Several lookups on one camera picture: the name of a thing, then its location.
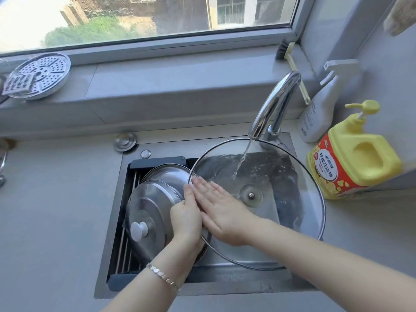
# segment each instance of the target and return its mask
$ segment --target spray bottle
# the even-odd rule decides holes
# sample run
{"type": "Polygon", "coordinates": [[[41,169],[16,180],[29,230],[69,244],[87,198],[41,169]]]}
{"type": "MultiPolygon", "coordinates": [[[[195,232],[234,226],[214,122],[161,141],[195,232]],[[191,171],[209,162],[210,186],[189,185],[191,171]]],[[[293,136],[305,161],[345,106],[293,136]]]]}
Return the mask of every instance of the spray bottle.
{"type": "Polygon", "coordinates": [[[331,60],[324,65],[328,76],[322,80],[324,86],[312,99],[297,122],[299,134],[305,142],[316,142],[328,130],[334,116],[336,101],[348,81],[361,73],[359,62],[351,60],[331,60]]]}

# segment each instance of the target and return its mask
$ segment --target person's left hand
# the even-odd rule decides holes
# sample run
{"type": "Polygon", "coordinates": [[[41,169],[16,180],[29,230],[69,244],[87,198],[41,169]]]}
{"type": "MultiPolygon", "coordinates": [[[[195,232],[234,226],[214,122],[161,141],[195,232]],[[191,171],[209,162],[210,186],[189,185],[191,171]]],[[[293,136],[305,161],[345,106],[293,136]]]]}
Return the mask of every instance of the person's left hand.
{"type": "Polygon", "coordinates": [[[202,231],[202,215],[189,184],[184,186],[185,200],[171,208],[174,238],[190,243],[199,243],[202,231]]]}

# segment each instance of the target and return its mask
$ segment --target person's right hand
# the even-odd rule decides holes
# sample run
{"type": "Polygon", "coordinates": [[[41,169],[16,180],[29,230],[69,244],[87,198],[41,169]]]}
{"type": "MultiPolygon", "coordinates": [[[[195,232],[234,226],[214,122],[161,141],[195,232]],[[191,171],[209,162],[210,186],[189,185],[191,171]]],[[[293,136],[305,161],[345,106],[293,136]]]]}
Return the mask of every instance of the person's right hand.
{"type": "Polygon", "coordinates": [[[193,192],[204,212],[202,222],[220,241],[232,246],[247,245],[247,234],[258,218],[220,185],[193,177],[193,192]]]}

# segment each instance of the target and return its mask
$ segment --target stainless steel sink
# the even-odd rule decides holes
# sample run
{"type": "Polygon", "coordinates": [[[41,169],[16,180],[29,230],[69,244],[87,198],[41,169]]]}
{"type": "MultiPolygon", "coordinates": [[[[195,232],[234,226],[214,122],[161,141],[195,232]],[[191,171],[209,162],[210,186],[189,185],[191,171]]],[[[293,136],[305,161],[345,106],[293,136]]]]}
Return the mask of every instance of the stainless steel sink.
{"type": "MultiPolygon", "coordinates": [[[[279,137],[289,148],[289,151],[296,155],[289,133],[282,133],[279,137]]],[[[134,160],[142,160],[140,163],[147,166],[145,163],[151,162],[151,159],[155,158],[184,157],[188,167],[191,168],[196,159],[209,148],[232,138],[238,138],[238,136],[142,144],[132,152],[123,155],[96,283],[95,298],[114,297],[146,264],[132,253],[127,234],[123,228],[123,220],[124,208],[130,193],[137,186],[144,173],[150,169],[151,164],[147,169],[145,167],[138,170],[133,169],[131,163],[134,160]],[[140,154],[144,150],[151,152],[148,160],[141,159],[140,154]]],[[[294,175],[296,173],[290,174],[289,177],[294,177],[294,175]]],[[[287,208],[276,206],[276,210],[278,211],[276,220],[281,223],[287,221],[287,223],[282,224],[297,229],[294,227],[296,221],[293,221],[293,216],[284,213],[287,208]]],[[[205,255],[192,268],[179,295],[269,293],[312,289],[315,288],[310,283],[298,278],[284,267],[275,271],[249,270],[226,261],[208,248],[205,255]]]]}

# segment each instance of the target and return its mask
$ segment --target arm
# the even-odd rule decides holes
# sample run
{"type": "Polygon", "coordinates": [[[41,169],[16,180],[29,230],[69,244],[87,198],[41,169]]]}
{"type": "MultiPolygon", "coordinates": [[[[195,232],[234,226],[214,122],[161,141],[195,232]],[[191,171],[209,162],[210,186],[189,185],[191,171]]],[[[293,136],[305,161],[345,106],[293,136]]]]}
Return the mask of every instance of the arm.
{"type": "MultiPolygon", "coordinates": [[[[201,214],[190,185],[185,185],[184,191],[185,200],[171,209],[174,238],[152,261],[179,288],[202,245],[201,214]]],[[[145,268],[101,312],[166,312],[176,294],[173,286],[145,268]]]]}
{"type": "Polygon", "coordinates": [[[416,311],[416,279],[261,219],[215,183],[192,182],[203,223],[219,240],[267,253],[347,311],[416,311]]]}

